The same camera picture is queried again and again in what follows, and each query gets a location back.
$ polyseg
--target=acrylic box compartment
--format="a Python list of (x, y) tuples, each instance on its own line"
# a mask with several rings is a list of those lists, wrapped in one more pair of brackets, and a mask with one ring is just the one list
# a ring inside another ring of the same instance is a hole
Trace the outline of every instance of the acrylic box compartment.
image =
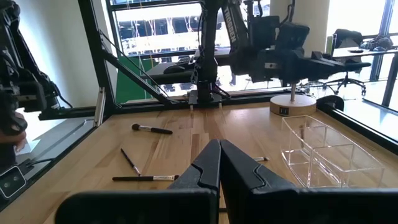
[(303, 187), (380, 187), (383, 165), (333, 128), (310, 116), (282, 118), (280, 149)]

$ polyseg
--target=wooden table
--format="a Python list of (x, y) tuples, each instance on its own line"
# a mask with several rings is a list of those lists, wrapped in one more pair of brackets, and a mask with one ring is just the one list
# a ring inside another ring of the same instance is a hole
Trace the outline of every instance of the wooden table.
[[(398, 157), (317, 112), (314, 118), (334, 127), (364, 147), (386, 167), (383, 187), (398, 187)], [(158, 111), (113, 116), (69, 155), (0, 213), (1, 223), (53, 223), (58, 206), (70, 195), (89, 190), (156, 190), (170, 182), (112, 182), (114, 176), (135, 175), (120, 153), (122, 147), (144, 175), (182, 174), (210, 139), (228, 139), (252, 157), (295, 184), (279, 149), (282, 118), (268, 103), (225, 106), (223, 109)], [(131, 124), (165, 127), (171, 136), (131, 131)], [(220, 223), (228, 223), (226, 213)]]

